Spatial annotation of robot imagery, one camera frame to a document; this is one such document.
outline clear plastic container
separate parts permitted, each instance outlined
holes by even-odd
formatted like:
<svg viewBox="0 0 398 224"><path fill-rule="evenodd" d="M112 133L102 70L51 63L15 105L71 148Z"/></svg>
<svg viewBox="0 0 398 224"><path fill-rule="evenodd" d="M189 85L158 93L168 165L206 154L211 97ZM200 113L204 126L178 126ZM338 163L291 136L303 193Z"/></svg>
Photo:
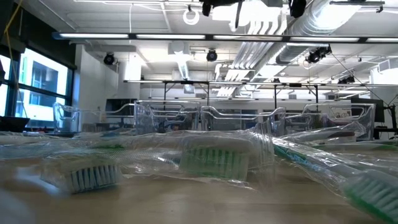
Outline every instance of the clear plastic container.
<svg viewBox="0 0 398 224"><path fill-rule="evenodd" d="M253 128L258 123L269 121L273 136L284 135L285 108L277 108L270 113L241 114L222 113L212 106L201 107L201 126L204 131L236 131Z"/></svg>
<svg viewBox="0 0 398 224"><path fill-rule="evenodd" d="M81 110L54 103L53 115L56 133L102 132L134 127L132 103L123 105L117 111Z"/></svg>
<svg viewBox="0 0 398 224"><path fill-rule="evenodd" d="M135 105L137 134L198 130L200 103L139 100Z"/></svg>
<svg viewBox="0 0 398 224"><path fill-rule="evenodd" d="M376 106L369 103L312 103L305 105L302 114L286 118L285 132L308 131L319 128L346 126L358 122L366 133L358 140L373 138L374 114Z"/></svg>

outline window frame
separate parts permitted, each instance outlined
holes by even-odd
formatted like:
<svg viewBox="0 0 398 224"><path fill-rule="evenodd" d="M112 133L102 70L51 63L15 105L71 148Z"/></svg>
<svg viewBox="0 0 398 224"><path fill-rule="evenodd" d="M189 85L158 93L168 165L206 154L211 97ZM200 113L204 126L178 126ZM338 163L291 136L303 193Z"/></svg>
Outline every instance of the window frame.
<svg viewBox="0 0 398 224"><path fill-rule="evenodd" d="M9 52L4 50L4 46L0 45L0 55L7 57L11 59ZM22 83L18 83L19 81L19 72L20 72L20 64L21 59L22 59L22 53L16 52L15 50L12 51L12 61L11 63L14 64L14 68L16 69L16 74L14 74L14 70L12 69L12 66L10 66L10 71L9 71L9 79L6 80L3 85L8 86L8 91L7 91L7 96L6 96L6 109L4 112L5 116L15 116L16 115L16 108L17 108L17 100L18 100L18 90L16 89L16 86L18 85L19 89L21 90L29 90L31 93L38 93L41 95L47 95L47 96L53 96L56 98L61 98L65 100L65 105L66 106L71 106L72 105L72 98L73 98L73 81L74 81L74 76L75 76L75 68L65 65L62 62L59 62L58 60L55 60L52 57L48 57L47 55L43 54L42 52L29 47L29 50L34 51L37 54L40 54L43 57L47 57L50 60L53 60L54 62L59 63L60 65L63 65L67 67L67 80L66 80L66 90L65 90L65 95L44 90L42 88L37 88L34 86L30 85L25 85ZM37 129L37 128L43 128L43 127L28 127L25 128L26 131L30 131L32 129Z"/></svg>

